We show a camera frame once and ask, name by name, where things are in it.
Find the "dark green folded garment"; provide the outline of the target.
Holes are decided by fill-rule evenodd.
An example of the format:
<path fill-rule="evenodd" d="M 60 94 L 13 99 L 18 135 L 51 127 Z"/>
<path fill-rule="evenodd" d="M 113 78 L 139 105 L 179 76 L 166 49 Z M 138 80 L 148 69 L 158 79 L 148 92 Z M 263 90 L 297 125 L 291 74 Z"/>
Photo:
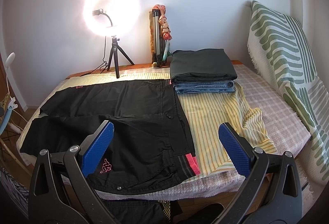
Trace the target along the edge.
<path fill-rule="evenodd" d="M 170 64 L 170 76 L 175 84 L 237 79 L 235 68 L 223 49 L 175 51 Z"/>

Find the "black pants with pink logo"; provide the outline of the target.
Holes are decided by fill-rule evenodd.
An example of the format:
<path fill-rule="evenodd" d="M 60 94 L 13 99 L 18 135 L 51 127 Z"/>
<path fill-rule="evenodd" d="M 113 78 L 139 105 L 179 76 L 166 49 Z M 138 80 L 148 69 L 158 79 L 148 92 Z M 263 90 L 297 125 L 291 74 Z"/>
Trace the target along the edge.
<path fill-rule="evenodd" d="M 179 185 L 200 173 L 190 127 L 168 80 L 131 80 L 57 91 L 32 121 L 20 148 L 63 152 L 109 121 L 114 137 L 90 185 L 108 193 L 137 195 Z"/>

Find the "colourful hanging fabric ornament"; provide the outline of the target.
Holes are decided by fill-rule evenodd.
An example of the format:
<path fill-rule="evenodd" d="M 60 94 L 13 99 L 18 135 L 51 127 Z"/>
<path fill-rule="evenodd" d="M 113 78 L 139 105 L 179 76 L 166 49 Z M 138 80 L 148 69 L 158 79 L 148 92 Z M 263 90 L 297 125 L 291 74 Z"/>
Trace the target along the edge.
<path fill-rule="evenodd" d="M 170 34 L 171 31 L 169 29 L 167 18 L 165 16 L 166 7 L 164 5 L 155 5 L 152 9 L 154 9 L 154 8 L 159 9 L 160 13 L 161 13 L 159 23 L 161 25 L 161 34 L 162 34 L 162 39 L 163 39 L 162 42 L 163 42 L 163 65 L 164 65 L 167 61 L 168 54 L 170 54 L 169 41 L 172 39 L 172 36 Z"/>

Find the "yellow striped blanket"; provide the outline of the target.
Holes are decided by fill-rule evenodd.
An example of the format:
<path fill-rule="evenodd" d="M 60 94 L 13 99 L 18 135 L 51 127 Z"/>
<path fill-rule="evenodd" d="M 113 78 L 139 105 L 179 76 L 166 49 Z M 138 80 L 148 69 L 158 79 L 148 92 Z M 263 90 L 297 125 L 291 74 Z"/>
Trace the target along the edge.
<path fill-rule="evenodd" d="M 272 135 L 270 135 L 270 124 L 264 123 L 263 112 L 260 102 L 253 105 L 249 93 L 251 87 L 247 83 L 251 82 L 238 72 L 235 83 L 235 93 L 202 93 L 179 95 L 179 99 L 187 120 L 190 125 L 192 137 L 195 143 L 197 162 L 201 175 L 192 179 L 199 179 L 210 174 L 216 174 L 232 170 L 233 164 L 229 160 L 226 151 L 218 138 L 218 128 L 221 123 L 229 122 L 231 126 L 253 146 L 260 147 L 266 153 L 276 153 Z M 169 68 L 138 68 L 125 70 L 119 79 L 115 78 L 113 72 L 106 74 L 91 74 L 85 76 L 74 76 L 62 81 L 41 104 L 54 95 L 56 91 L 68 87 L 102 84 L 114 81 L 145 79 L 169 79 Z M 40 118 L 40 107 L 27 122 L 22 134 L 16 142 L 16 147 L 21 150 L 26 141 L 26 135 L 34 118 Z"/>

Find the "folded silver tripod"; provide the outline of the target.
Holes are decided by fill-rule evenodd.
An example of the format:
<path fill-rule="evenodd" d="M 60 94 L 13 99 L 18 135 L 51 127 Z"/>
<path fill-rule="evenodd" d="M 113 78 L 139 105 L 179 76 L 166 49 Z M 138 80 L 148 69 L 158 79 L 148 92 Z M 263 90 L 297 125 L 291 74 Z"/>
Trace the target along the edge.
<path fill-rule="evenodd" d="M 161 34 L 161 25 L 159 23 L 160 10 L 152 9 L 152 20 L 153 20 L 153 59 L 156 63 L 156 67 L 163 65 L 163 42 Z"/>

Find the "folded blue jeans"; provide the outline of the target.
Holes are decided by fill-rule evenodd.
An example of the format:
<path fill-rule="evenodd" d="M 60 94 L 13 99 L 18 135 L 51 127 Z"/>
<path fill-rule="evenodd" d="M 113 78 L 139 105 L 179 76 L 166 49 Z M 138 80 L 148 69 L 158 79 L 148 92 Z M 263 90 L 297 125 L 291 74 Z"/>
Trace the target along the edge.
<path fill-rule="evenodd" d="M 177 94 L 233 93 L 233 81 L 185 82 L 174 85 Z"/>

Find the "green patterned white pillow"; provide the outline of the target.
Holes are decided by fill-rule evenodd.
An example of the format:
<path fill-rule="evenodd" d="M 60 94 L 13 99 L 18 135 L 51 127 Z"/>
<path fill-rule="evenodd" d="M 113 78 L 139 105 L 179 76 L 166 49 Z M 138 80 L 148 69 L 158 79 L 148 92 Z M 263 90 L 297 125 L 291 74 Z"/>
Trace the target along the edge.
<path fill-rule="evenodd" d="M 319 185 L 328 183 L 328 91 L 319 78 L 299 21 L 258 1 L 251 2 L 248 51 L 260 75 L 297 113 L 310 133 L 302 152 L 304 169 Z"/>

